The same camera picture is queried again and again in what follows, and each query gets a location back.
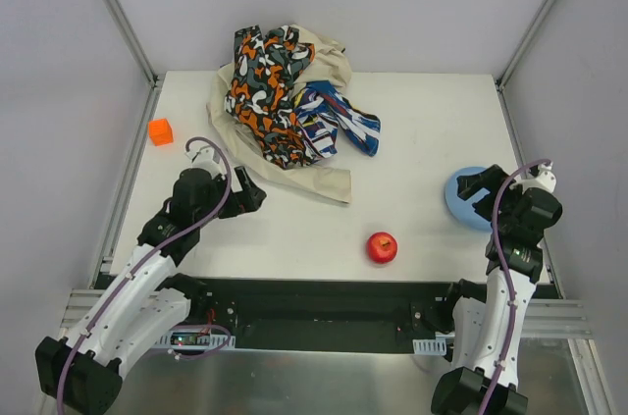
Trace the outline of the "orange black camouflage cloth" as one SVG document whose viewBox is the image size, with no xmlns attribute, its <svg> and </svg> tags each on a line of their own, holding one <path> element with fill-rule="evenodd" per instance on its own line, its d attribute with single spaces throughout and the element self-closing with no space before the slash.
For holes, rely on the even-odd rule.
<svg viewBox="0 0 628 415">
<path fill-rule="evenodd" d="M 259 26 L 238 30 L 234 73 L 225 97 L 225 111 L 248 129 L 264 159 L 283 169 L 313 163 L 291 93 L 316 50 L 299 36 L 294 26 L 266 33 Z"/>
</svg>

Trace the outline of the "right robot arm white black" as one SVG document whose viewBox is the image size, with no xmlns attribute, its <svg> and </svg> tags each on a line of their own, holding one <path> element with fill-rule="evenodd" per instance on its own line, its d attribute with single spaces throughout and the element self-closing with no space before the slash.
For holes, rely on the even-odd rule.
<svg viewBox="0 0 628 415">
<path fill-rule="evenodd" d="M 518 391 L 518 351 L 528 306 L 544 264 L 540 243 L 560 219 L 557 179 L 549 159 L 511 174 L 500 166 L 456 178 L 456 195 L 472 201 L 491 225 L 486 247 L 486 294 L 465 280 L 425 314 L 427 325 L 455 334 L 451 369 L 439 379 L 434 414 L 524 414 L 528 399 Z M 473 201 L 478 192 L 484 195 Z"/>
</svg>

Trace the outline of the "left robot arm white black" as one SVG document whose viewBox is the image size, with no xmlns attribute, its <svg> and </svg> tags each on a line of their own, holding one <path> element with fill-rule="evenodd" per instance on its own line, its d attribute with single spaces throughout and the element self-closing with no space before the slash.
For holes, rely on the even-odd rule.
<svg viewBox="0 0 628 415">
<path fill-rule="evenodd" d="M 265 198 L 244 167 L 227 175 L 203 168 L 180 173 L 123 271 L 64 337 L 45 337 L 36 348 L 41 389 L 55 398 L 58 413 L 106 413 L 160 337 L 186 319 L 202 318 L 208 290 L 179 265 L 210 221 L 255 212 Z"/>
</svg>

